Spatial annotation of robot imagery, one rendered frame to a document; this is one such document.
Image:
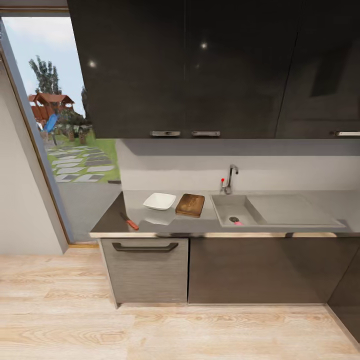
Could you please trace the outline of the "cutting board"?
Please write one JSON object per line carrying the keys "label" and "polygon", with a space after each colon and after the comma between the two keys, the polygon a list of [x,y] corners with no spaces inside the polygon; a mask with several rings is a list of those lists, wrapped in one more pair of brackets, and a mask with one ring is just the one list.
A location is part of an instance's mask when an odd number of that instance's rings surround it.
{"label": "cutting board", "polygon": [[175,212],[200,216],[205,201],[205,196],[185,193],[178,203]]}

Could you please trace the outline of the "parer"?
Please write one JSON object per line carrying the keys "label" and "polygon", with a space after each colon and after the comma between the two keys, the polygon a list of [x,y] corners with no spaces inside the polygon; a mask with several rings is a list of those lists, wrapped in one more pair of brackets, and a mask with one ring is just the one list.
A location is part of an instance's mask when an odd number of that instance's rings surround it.
{"label": "parer", "polygon": [[136,223],[134,223],[131,219],[129,219],[123,212],[121,212],[120,214],[126,220],[126,222],[129,223],[135,230],[139,229],[139,226]]}

